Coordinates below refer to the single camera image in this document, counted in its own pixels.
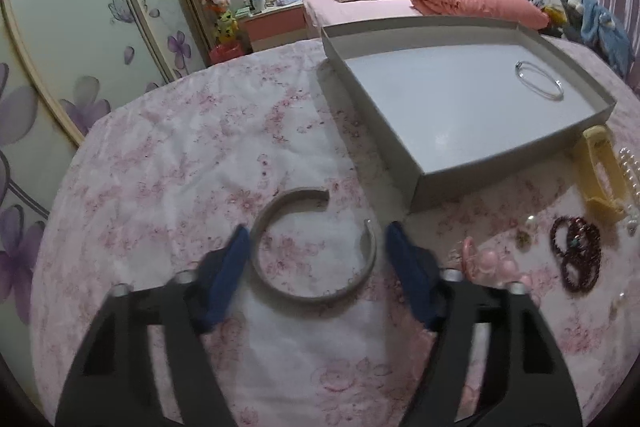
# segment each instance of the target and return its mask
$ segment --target purple flower decal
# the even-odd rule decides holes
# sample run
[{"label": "purple flower decal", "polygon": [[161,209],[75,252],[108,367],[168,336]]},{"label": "purple flower decal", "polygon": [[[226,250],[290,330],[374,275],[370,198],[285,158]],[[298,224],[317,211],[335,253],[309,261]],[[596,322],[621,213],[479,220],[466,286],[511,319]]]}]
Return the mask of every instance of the purple flower decal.
[{"label": "purple flower decal", "polygon": [[111,105],[106,100],[95,99],[100,90],[100,80],[94,76],[83,76],[74,87],[74,103],[60,100],[69,118],[76,124],[83,136],[100,118],[111,112]]},{"label": "purple flower decal", "polygon": [[133,61],[133,57],[136,55],[135,49],[131,46],[127,46],[124,48],[124,63],[129,66]]},{"label": "purple flower decal", "polygon": [[36,264],[44,223],[36,221],[26,232],[24,211],[14,204],[0,212],[0,303],[14,291],[15,309],[24,324],[29,324],[31,280]]},{"label": "purple flower decal", "polygon": [[109,3],[109,10],[111,10],[111,15],[113,15],[113,18],[117,21],[129,24],[136,21],[131,12],[131,8],[129,8],[125,0],[112,0],[112,2]]},{"label": "purple flower decal", "polygon": [[178,31],[175,35],[169,35],[166,43],[169,51],[175,53],[175,67],[178,70],[186,70],[185,58],[191,58],[191,46],[184,42],[184,33]]},{"label": "purple flower decal", "polygon": [[38,111],[38,95],[30,86],[20,86],[2,97],[9,66],[0,62],[0,146],[16,143],[31,130]]},{"label": "purple flower decal", "polygon": [[150,10],[149,6],[146,4],[146,0],[142,0],[142,7],[144,11],[149,14],[149,17],[153,17],[155,19],[156,17],[160,16],[160,10],[158,8],[153,8]]},{"label": "purple flower decal", "polygon": [[9,180],[11,171],[9,168],[9,162],[4,157],[4,154],[0,151],[0,204],[4,201],[6,191],[9,188]]}]

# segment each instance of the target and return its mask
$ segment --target yellow plush toy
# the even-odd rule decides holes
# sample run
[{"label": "yellow plush toy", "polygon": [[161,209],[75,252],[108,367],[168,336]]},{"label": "yellow plush toy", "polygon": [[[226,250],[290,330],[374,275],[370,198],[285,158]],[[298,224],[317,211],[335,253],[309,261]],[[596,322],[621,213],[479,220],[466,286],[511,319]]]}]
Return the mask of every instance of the yellow plush toy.
[{"label": "yellow plush toy", "polygon": [[555,26],[563,26],[566,24],[566,15],[563,9],[556,6],[545,6],[542,11],[549,15],[551,22]]},{"label": "yellow plush toy", "polygon": [[238,31],[238,21],[236,21],[233,14],[227,10],[224,12],[217,22],[218,25],[218,40],[221,44],[230,42],[236,39],[236,32]]}]

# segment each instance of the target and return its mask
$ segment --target pearl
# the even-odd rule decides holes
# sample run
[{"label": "pearl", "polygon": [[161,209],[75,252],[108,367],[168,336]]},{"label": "pearl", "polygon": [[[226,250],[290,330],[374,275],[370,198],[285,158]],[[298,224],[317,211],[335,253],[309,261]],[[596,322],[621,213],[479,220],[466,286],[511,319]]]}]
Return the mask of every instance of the pearl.
[{"label": "pearl", "polygon": [[629,233],[629,235],[634,235],[636,233],[636,230],[638,230],[638,220],[629,219],[626,222],[626,231]]},{"label": "pearl", "polygon": [[531,280],[530,275],[524,274],[522,277],[520,277],[520,282],[529,289],[533,288],[533,281]]},{"label": "pearl", "polygon": [[524,227],[529,232],[535,232],[538,229],[538,218],[536,216],[527,217],[526,221],[524,222]]},{"label": "pearl", "polygon": [[516,280],[518,266],[512,259],[504,259],[498,265],[498,277],[503,282],[511,282]]},{"label": "pearl", "polygon": [[478,258],[478,269],[483,273],[493,273],[498,264],[495,250],[482,250]]}]

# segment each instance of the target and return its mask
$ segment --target nightstand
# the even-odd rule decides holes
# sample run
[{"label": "nightstand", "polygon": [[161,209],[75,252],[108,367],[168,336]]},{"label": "nightstand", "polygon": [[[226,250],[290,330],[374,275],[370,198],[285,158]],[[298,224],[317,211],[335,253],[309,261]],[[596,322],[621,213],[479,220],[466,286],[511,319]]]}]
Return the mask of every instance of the nightstand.
[{"label": "nightstand", "polygon": [[255,52],[308,38],[301,0],[286,6],[269,6],[260,13],[238,19],[238,25],[249,35]]}]

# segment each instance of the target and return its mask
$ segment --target metal bolt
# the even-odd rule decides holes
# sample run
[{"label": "metal bolt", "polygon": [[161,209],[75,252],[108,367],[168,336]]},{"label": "metal bolt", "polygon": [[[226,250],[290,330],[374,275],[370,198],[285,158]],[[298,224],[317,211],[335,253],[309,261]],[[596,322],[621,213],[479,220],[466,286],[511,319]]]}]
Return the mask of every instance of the metal bolt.
[{"label": "metal bolt", "polygon": [[507,285],[507,289],[511,295],[526,295],[529,293],[527,285],[521,282],[510,282]]},{"label": "metal bolt", "polygon": [[175,282],[178,284],[191,284],[196,280],[196,272],[194,270],[185,270],[177,273],[174,277]]},{"label": "metal bolt", "polygon": [[465,278],[465,276],[460,270],[447,268],[446,270],[442,271],[442,278],[449,282],[460,282]]},{"label": "metal bolt", "polygon": [[109,290],[109,295],[111,297],[124,297],[131,292],[132,288],[128,284],[116,284]]}]

